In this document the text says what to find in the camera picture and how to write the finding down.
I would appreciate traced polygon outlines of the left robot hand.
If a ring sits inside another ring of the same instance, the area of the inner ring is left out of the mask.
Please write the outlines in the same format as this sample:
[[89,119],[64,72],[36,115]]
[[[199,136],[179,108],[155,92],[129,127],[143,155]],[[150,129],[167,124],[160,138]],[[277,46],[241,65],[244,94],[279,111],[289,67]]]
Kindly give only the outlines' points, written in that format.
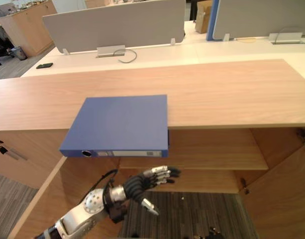
[[158,208],[149,201],[144,192],[161,184],[173,184],[174,178],[178,178],[181,171],[171,166],[159,166],[150,168],[138,175],[132,176],[123,184],[127,199],[132,199],[145,208],[149,213],[158,216]]

